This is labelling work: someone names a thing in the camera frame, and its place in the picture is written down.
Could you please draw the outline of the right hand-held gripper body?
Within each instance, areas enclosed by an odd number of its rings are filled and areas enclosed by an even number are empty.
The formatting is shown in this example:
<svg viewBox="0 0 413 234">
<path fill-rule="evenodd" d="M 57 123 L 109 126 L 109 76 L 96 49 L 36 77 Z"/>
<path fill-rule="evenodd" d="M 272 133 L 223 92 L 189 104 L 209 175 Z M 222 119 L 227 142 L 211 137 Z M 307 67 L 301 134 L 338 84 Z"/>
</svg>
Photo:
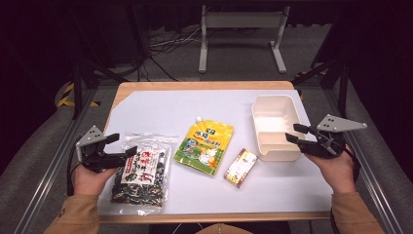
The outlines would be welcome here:
<svg viewBox="0 0 413 234">
<path fill-rule="evenodd" d="M 313 135 L 316 140 L 306 140 L 305 143 L 296 145 L 304 154 L 332 159 L 340 156 L 346 149 L 344 132 L 366 129 L 367 124 L 327 114 L 313 127 L 318 130 Z"/>
</svg>

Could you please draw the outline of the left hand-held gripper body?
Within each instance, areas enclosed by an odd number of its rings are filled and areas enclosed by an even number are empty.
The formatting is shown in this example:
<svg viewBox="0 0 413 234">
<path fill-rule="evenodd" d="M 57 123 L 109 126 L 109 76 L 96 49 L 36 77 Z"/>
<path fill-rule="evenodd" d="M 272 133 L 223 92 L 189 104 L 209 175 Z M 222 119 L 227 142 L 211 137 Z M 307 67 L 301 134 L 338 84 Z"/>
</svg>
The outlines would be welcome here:
<svg viewBox="0 0 413 234">
<path fill-rule="evenodd" d="M 123 158 L 125 152 L 104 151 L 106 137 L 97 126 L 92 126 L 75 144 L 79 163 L 95 173 L 123 167 L 127 161 Z"/>
</svg>

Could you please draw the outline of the white plastic container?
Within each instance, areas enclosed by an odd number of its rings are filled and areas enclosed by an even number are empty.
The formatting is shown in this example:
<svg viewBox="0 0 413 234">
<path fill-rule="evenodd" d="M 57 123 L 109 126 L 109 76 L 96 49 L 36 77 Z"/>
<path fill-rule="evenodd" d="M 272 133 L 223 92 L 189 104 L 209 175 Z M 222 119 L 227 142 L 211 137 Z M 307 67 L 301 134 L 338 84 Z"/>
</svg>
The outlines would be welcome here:
<svg viewBox="0 0 413 234">
<path fill-rule="evenodd" d="M 286 134 L 305 139 L 293 130 L 302 118 L 296 100 L 290 95 L 258 96 L 251 106 L 252 120 L 258 147 L 258 157 L 266 162 L 294 162 L 300 155 L 299 147 L 286 139 Z"/>
</svg>

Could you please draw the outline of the clear bag of dried seaweed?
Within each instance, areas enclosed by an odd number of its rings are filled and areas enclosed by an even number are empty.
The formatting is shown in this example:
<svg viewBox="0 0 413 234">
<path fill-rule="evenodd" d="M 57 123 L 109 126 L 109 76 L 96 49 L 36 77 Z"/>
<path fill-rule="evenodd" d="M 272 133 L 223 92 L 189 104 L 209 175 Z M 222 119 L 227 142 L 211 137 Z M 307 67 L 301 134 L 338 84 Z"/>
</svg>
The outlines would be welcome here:
<svg viewBox="0 0 413 234">
<path fill-rule="evenodd" d="M 116 173 L 109 197 L 120 215 L 151 215 L 162 211 L 168 196 L 169 162 L 177 136 L 132 134 L 122 146 L 133 155 Z"/>
</svg>

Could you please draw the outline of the yellow spout pouch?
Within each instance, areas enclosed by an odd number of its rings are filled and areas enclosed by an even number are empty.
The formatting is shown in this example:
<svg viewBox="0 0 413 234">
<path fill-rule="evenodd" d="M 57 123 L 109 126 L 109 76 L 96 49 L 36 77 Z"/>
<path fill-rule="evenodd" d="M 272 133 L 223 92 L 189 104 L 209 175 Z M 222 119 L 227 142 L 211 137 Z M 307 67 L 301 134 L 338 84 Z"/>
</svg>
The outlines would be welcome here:
<svg viewBox="0 0 413 234">
<path fill-rule="evenodd" d="M 178 146 L 173 160 L 214 176 L 233 136 L 234 127 L 198 117 Z"/>
</svg>

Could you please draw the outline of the person's left hand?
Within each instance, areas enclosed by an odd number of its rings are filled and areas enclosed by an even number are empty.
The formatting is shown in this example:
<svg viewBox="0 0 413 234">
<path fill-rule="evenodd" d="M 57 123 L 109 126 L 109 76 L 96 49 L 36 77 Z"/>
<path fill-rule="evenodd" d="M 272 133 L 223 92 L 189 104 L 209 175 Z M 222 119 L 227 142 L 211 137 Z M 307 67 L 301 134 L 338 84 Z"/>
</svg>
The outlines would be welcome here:
<svg viewBox="0 0 413 234">
<path fill-rule="evenodd" d="M 83 165 L 78 166 L 74 171 L 74 194 L 98 196 L 106 181 L 116 172 L 116 169 L 108 169 L 97 174 Z"/>
</svg>

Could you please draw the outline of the person's right hand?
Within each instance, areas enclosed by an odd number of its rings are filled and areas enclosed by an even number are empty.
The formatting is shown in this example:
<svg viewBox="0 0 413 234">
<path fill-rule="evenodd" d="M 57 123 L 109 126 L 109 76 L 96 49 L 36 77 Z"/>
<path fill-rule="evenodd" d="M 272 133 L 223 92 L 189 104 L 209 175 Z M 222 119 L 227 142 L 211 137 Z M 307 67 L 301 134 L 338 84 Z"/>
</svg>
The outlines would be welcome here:
<svg viewBox="0 0 413 234">
<path fill-rule="evenodd" d="M 346 151 L 332 159 L 323 159 L 310 154 L 306 154 L 306 157 L 319 167 L 323 178 L 334 194 L 357 191 L 353 174 L 354 162 Z"/>
</svg>

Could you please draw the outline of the black tripod stand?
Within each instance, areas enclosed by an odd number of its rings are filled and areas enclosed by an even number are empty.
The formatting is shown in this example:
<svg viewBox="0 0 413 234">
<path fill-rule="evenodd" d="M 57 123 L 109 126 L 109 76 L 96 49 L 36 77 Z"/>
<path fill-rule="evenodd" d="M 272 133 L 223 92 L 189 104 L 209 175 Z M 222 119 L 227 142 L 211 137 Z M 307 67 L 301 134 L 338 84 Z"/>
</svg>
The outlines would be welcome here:
<svg viewBox="0 0 413 234">
<path fill-rule="evenodd" d="M 74 114 L 73 120 L 76 120 L 80 117 L 80 114 L 84 107 L 86 106 L 83 101 L 82 94 L 82 85 L 85 84 L 88 89 L 96 90 L 99 83 L 97 76 L 94 74 L 95 71 L 103 74 L 111 80 L 114 80 L 118 83 L 127 82 L 127 79 L 122 76 L 114 73 L 113 71 L 98 65 L 87 59 L 78 59 L 73 64 L 73 84 L 74 84 Z"/>
<path fill-rule="evenodd" d="M 343 60 L 334 59 L 318 65 L 317 67 L 305 72 L 302 76 L 294 78 L 291 83 L 293 86 L 301 84 L 312 77 L 316 76 L 319 72 L 325 71 L 325 75 L 319 82 L 319 85 L 325 90 L 331 90 L 337 81 L 339 83 L 338 91 L 338 111 L 344 118 L 347 117 L 346 105 L 347 105 L 347 90 L 348 90 L 348 69 Z"/>
</svg>

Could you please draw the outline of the small yellow red box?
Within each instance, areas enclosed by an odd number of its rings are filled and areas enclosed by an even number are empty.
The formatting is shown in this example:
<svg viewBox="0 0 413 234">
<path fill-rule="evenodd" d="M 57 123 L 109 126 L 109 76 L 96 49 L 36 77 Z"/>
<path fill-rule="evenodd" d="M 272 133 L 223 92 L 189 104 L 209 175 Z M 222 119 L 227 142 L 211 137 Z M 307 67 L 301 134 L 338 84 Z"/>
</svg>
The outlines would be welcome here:
<svg viewBox="0 0 413 234">
<path fill-rule="evenodd" d="M 258 157 L 243 148 L 224 174 L 224 178 L 232 185 L 240 188 L 253 168 Z"/>
</svg>

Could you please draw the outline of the yellow black hazard tape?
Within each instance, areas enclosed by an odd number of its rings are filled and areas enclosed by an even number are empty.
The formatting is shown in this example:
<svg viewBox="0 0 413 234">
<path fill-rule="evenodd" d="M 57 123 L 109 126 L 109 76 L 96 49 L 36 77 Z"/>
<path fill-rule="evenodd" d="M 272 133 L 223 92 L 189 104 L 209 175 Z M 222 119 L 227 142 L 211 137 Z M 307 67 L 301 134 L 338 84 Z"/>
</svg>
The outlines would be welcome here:
<svg viewBox="0 0 413 234">
<path fill-rule="evenodd" d="M 73 90 L 74 90 L 74 83 L 70 82 L 64 89 L 60 100 L 57 102 L 57 106 L 74 106 L 75 101 L 69 99 L 69 96 Z"/>
</svg>

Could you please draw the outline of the wooden table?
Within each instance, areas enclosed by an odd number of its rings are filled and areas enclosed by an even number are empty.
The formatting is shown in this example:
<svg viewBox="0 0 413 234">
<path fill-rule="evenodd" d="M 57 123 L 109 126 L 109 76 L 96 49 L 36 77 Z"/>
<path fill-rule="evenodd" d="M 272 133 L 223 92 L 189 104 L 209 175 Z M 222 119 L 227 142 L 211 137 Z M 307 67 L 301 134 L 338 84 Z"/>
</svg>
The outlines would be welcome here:
<svg viewBox="0 0 413 234">
<path fill-rule="evenodd" d="M 294 162 L 258 162 L 237 188 L 223 175 L 242 148 L 256 151 L 251 106 L 260 95 L 290 95 L 302 120 L 300 97 L 287 81 L 131 82 L 120 85 L 105 132 L 155 133 L 185 137 L 198 117 L 234 126 L 234 136 L 217 174 L 205 175 L 172 163 L 169 194 L 160 214 L 118 214 L 101 203 L 104 223 L 228 222 L 324 219 L 330 188 L 305 157 Z"/>
</svg>

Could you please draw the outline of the person's torso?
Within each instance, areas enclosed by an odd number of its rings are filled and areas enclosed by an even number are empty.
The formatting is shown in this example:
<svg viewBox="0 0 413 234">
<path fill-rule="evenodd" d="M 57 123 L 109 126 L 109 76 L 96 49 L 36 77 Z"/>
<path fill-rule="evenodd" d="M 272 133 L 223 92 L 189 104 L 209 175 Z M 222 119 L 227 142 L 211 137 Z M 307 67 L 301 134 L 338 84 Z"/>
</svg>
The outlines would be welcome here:
<svg viewBox="0 0 413 234">
<path fill-rule="evenodd" d="M 210 225 L 202 230 L 196 232 L 195 234 L 253 234 L 247 230 L 241 229 L 233 225 L 228 225 L 225 223 L 216 223 Z"/>
</svg>

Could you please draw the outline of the white metal stand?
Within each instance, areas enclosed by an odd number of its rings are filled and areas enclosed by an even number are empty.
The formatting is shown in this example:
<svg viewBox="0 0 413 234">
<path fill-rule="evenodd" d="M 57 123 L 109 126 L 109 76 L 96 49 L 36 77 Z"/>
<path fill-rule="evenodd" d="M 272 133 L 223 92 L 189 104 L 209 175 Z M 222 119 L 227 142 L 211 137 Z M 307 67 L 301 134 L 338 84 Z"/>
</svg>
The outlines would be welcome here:
<svg viewBox="0 0 413 234">
<path fill-rule="evenodd" d="M 210 12 L 206 5 L 202 7 L 201 31 L 202 42 L 199 59 L 199 72 L 207 72 L 207 30 L 209 28 L 275 28 L 277 36 L 269 42 L 279 73 L 286 72 L 280 44 L 290 7 L 275 12 Z"/>
</svg>

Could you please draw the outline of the aluminium frame rail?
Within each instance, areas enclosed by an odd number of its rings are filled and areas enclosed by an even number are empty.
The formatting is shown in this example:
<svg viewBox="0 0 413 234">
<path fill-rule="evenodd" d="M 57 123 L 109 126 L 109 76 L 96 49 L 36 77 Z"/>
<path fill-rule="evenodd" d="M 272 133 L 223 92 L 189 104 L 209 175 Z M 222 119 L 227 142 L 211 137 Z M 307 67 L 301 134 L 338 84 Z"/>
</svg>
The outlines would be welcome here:
<svg viewBox="0 0 413 234">
<path fill-rule="evenodd" d="M 76 118 L 69 122 L 69 126 L 63 135 L 62 141 L 58 146 L 54 157 L 52 158 L 49 167 L 45 170 L 44 175 L 40 179 L 38 186 L 26 207 L 19 224 L 15 228 L 13 234 L 28 234 L 36 216 L 39 214 L 55 180 L 56 176 L 63 164 L 65 157 L 69 154 L 71 147 L 74 144 L 74 139 L 82 120 L 94 99 L 96 90 L 86 90 L 84 95 L 79 100 L 82 107 L 75 111 Z"/>
<path fill-rule="evenodd" d="M 360 176 L 367 189 L 369 195 L 368 197 L 372 200 L 375 205 L 375 210 L 380 216 L 380 220 L 385 226 L 388 234 L 405 234 L 402 230 L 394 211 L 387 199 L 382 185 L 379 180 L 374 175 L 371 167 L 369 166 L 364 152 L 362 151 L 359 143 L 357 142 L 356 135 L 354 133 L 344 133 L 345 139 L 353 148 L 359 162 L 361 164 Z"/>
</svg>

